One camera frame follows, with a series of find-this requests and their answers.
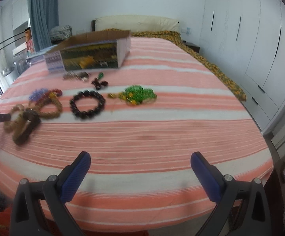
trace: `cream leather headboard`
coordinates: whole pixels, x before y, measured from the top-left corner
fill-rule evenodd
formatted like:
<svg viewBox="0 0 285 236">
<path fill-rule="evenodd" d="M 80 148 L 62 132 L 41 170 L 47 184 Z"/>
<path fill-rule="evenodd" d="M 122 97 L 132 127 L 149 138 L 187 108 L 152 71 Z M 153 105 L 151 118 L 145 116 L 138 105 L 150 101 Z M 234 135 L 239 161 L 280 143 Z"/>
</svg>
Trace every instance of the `cream leather headboard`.
<svg viewBox="0 0 285 236">
<path fill-rule="evenodd" d="M 179 32 L 179 22 L 176 19 L 158 16 L 119 15 L 106 16 L 96 19 L 96 31 L 107 28 L 143 31 L 176 31 Z"/>
</svg>

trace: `silver screw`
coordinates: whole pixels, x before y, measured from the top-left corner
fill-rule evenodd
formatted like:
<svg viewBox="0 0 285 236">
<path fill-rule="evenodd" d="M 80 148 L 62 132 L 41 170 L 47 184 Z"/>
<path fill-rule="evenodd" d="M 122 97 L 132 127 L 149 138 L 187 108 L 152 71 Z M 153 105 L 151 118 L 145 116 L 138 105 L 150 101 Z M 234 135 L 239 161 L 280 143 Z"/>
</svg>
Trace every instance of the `silver screw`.
<svg viewBox="0 0 285 236">
<path fill-rule="evenodd" d="M 254 178 L 254 182 L 256 184 L 261 184 L 262 183 L 262 181 L 259 178 Z"/>
<path fill-rule="evenodd" d="M 26 184 L 27 183 L 27 179 L 26 178 L 22 178 L 21 180 L 20 180 L 20 184 Z"/>
<path fill-rule="evenodd" d="M 224 179 L 225 179 L 225 181 L 230 182 L 233 180 L 233 177 L 231 175 L 224 175 Z"/>
<path fill-rule="evenodd" d="M 55 181 L 56 178 L 57 178 L 56 175 L 51 175 L 51 176 L 48 177 L 48 180 L 49 180 L 49 181 Z"/>
</svg>

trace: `pink and white striped blanket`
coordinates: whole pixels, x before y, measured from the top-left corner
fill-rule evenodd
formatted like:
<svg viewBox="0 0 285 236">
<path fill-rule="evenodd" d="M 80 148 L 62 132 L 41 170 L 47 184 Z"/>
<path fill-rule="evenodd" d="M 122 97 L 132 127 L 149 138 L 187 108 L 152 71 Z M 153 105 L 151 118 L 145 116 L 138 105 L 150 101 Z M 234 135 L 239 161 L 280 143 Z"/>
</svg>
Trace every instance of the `pink and white striped blanket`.
<svg viewBox="0 0 285 236">
<path fill-rule="evenodd" d="M 91 71 L 96 77 L 98 70 Z M 210 212 L 210 202 L 190 168 L 200 151 L 223 174 L 265 182 L 273 169 L 269 149 L 242 104 L 208 69 L 173 43 L 132 38 L 121 69 L 104 70 L 107 93 L 142 85 L 155 91 L 153 104 L 131 107 L 107 99 L 93 120 L 76 119 L 69 100 L 91 83 L 64 81 L 45 63 L 29 68 L 0 97 L 0 112 L 27 104 L 35 89 L 61 89 L 63 113 L 42 120 L 22 147 L 0 124 L 0 190 L 13 197 L 21 178 L 45 180 L 59 174 L 81 151 L 91 154 L 91 168 L 67 207 L 82 228 L 127 232 L 167 225 Z M 80 110 L 96 101 L 78 101 Z M 51 111 L 49 105 L 44 111 Z M 50 217 L 46 203 L 45 214 Z"/>
</svg>

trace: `blue gripper pad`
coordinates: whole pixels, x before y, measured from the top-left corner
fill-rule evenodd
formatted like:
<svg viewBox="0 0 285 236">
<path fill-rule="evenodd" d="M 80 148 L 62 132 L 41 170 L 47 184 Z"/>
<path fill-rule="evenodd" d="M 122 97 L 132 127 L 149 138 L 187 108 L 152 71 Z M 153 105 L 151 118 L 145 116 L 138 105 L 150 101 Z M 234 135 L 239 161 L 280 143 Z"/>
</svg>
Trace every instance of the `blue gripper pad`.
<svg viewBox="0 0 285 236">
<path fill-rule="evenodd" d="M 72 200 L 78 190 L 82 180 L 87 174 L 91 165 L 91 156 L 87 152 L 81 152 L 75 161 L 66 166 L 59 174 L 59 180 L 64 178 L 63 182 L 59 182 L 61 187 L 60 200 L 66 203 Z"/>
<path fill-rule="evenodd" d="M 192 154 L 191 167 L 208 198 L 219 203 L 225 188 L 220 171 L 215 166 L 210 165 L 200 152 Z"/>
</svg>

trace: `blue curtain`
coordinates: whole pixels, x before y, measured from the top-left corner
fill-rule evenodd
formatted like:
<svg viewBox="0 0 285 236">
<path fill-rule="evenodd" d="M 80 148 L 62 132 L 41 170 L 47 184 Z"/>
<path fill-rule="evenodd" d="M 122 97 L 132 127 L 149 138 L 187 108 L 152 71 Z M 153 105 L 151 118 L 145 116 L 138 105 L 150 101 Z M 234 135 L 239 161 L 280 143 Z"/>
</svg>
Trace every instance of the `blue curtain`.
<svg viewBox="0 0 285 236">
<path fill-rule="evenodd" d="M 52 45 L 49 31 L 59 25 L 58 0 L 28 0 L 31 34 L 38 52 Z"/>
</svg>

